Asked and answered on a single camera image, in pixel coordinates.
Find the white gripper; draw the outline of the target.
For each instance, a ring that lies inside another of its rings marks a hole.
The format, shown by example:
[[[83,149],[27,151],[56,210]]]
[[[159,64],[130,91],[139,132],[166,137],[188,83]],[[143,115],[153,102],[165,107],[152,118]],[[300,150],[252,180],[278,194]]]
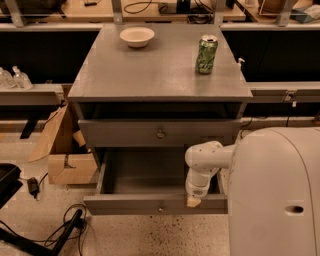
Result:
[[[218,169],[209,169],[205,172],[199,172],[192,168],[189,169],[186,177],[185,188],[189,195],[187,206],[194,208],[201,203],[201,199],[207,195],[211,179],[217,174]]]

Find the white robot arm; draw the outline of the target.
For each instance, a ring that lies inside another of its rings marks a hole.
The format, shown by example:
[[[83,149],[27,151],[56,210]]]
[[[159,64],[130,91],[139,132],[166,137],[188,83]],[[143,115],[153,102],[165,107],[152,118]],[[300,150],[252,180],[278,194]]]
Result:
[[[273,127],[187,149],[187,205],[229,171],[230,256],[320,256],[320,129]]]

